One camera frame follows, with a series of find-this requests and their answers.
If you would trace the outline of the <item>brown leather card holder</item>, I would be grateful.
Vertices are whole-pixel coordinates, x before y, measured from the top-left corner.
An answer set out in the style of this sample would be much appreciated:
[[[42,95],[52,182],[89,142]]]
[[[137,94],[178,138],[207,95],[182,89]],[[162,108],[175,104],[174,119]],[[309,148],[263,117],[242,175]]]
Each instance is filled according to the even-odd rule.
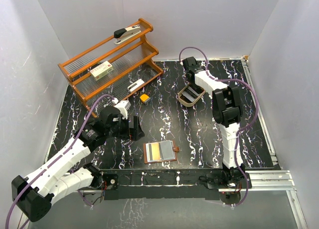
[[[146,145],[148,143],[144,143],[144,163],[145,164],[177,161],[177,154],[179,153],[179,147],[175,144],[173,140],[166,140],[166,141],[161,141],[157,143],[159,143],[159,147],[160,147],[161,161],[148,162],[147,150],[146,150]]]

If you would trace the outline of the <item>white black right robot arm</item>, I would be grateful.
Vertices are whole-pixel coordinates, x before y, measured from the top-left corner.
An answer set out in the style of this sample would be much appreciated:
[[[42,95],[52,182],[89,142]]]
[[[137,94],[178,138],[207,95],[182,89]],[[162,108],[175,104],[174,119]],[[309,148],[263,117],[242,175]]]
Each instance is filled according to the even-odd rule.
[[[243,114],[241,99],[237,87],[231,87],[211,76],[194,57],[182,60],[188,84],[177,94],[179,102],[191,107],[204,95],[212,96],[213,119],[222,134],[223,162],[222,170],[216,176],[201,176],[199,181],[208,185],[223,185],[229,188],[244,178],[244,166],[240,149],[236,144],[237,131]]]

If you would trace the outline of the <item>gold credit card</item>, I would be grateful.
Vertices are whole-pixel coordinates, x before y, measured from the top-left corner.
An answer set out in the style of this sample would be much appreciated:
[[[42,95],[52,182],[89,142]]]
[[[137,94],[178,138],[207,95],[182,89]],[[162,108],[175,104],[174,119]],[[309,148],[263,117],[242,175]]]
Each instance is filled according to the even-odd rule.
[[[161,155],[160,155],[160,144],[155,143],[148,143],[146,145],[147,150],[147,160],[148,162],[157,162],[161,161]]]

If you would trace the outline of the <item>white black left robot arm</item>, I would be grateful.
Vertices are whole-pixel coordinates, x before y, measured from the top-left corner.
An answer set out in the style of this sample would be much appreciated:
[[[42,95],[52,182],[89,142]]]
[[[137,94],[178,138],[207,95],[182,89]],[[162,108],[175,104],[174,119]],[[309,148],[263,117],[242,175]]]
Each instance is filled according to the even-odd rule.
[[[127,116],[120,105],[103,109],[98,118],[87,117],[81,128],[51,159],[25,177],[11,182],[13,205],[31,222],[42,219],[60,199],[86,187],[100,188],[102,172],[88,163],[73,173],[70,170],[109,138],[137,141],[144,137],[137,115]]]

